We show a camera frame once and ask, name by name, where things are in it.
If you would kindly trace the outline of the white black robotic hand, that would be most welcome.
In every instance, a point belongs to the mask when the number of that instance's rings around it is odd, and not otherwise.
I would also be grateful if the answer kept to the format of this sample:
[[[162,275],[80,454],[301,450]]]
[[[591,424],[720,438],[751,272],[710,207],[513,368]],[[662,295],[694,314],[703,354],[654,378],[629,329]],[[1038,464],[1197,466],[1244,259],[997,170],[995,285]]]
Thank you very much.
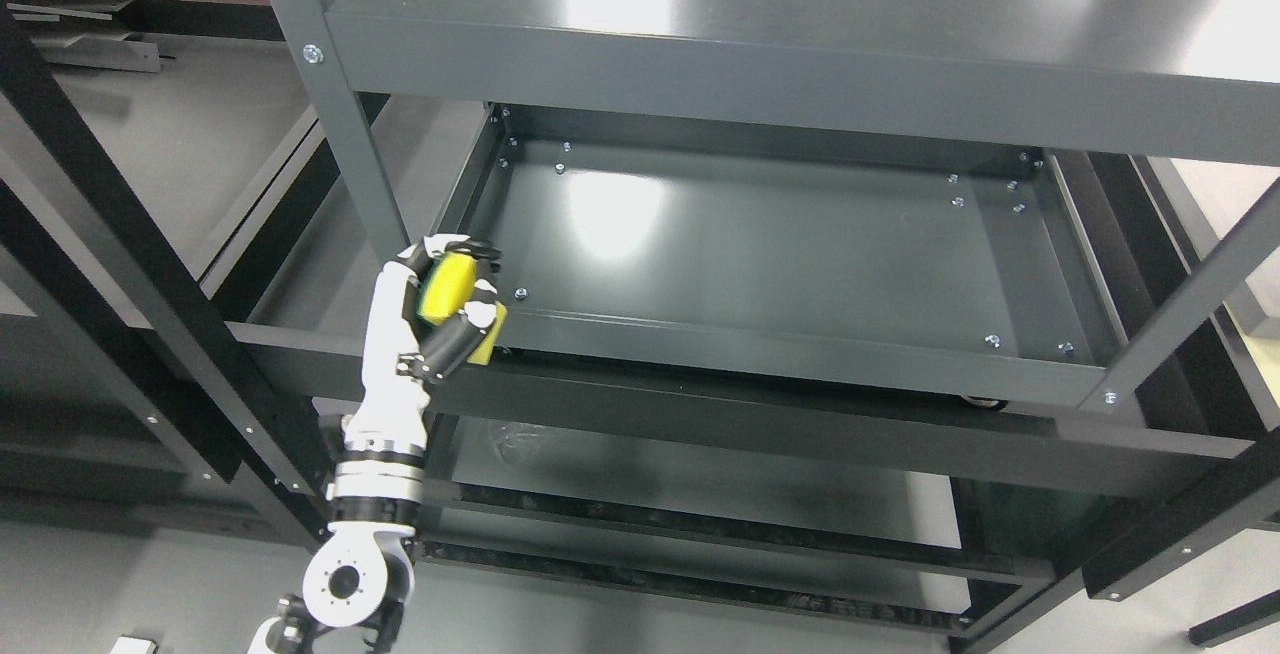
[[[448,252],[476,259],[477,280],[463,308],[431,326],[416,315],[419,294],[433,262]],[[411,452],[416,445],[425,453],[422,416],[434,389],[467,363],[497,320],[500,257],[489,241],[447,233],[426,235],[384,262],[374,280],[364,335],[364,395],[342,427],[343,454]]]

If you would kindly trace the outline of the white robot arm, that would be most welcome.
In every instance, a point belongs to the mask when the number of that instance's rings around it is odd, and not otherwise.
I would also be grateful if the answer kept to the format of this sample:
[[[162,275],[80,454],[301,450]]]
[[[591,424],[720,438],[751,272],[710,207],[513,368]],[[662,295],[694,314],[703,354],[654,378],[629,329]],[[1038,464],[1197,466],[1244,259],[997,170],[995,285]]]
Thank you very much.
[[[364,628],[370,653],[389,653],[415,589],[407,545],[421,508],[425,456],[346,452],[328,490],[328,539],[314,554],[302,590],[283,598],[253,632],[250,653],[311,653],[325,634]]]

